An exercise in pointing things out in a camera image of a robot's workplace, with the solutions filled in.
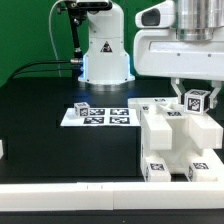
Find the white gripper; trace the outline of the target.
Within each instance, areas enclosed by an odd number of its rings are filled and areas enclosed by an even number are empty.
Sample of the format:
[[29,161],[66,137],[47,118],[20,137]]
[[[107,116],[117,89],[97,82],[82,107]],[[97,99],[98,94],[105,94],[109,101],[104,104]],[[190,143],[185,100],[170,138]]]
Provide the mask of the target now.
[[184,102],[183,80],[212,80],[209,108],[214,109],[224,81],[224,28],[209,41],[179,41],[172,29],[142,29],[134,38],[134,67],[139,75],[173,77],[178,103]]

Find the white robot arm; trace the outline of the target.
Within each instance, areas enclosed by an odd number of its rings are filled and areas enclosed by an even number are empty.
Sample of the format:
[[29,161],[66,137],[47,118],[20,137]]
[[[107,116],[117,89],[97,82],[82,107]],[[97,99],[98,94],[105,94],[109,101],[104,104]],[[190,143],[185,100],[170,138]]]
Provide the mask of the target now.
[[123,49],[123,13],[89,11],[89,49],[80,81],[117,85],[129,80],[128,64],[138,74],[169,77],[178,94],[183,79],[210,80],[210,106],[224,83],[224,0],[164,0],[135,16],[139,31],[133,55]]

